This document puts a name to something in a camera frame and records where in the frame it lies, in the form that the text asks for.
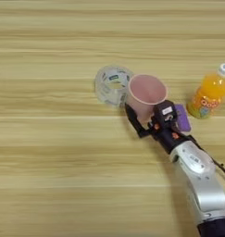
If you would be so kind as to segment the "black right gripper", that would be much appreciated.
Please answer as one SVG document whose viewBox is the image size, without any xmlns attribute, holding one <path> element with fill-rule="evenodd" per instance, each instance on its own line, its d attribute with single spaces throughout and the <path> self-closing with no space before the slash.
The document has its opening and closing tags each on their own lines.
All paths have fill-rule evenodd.
<svg viewBox="0 0 225 237">
<path fill-rule="evenodd" d="M 190 141 L 190 138 L 182 134 L 173 122 L 160 123 L 155 121 L 150 124 L 150 130 L 146 130 L 137 119 L 137 114 L 129 105 L 125 105 L 127 118 L 140 138 L 151 135 L 160 143 L 164 150 L 170 154 L 178 145 Z"/>
</svg>

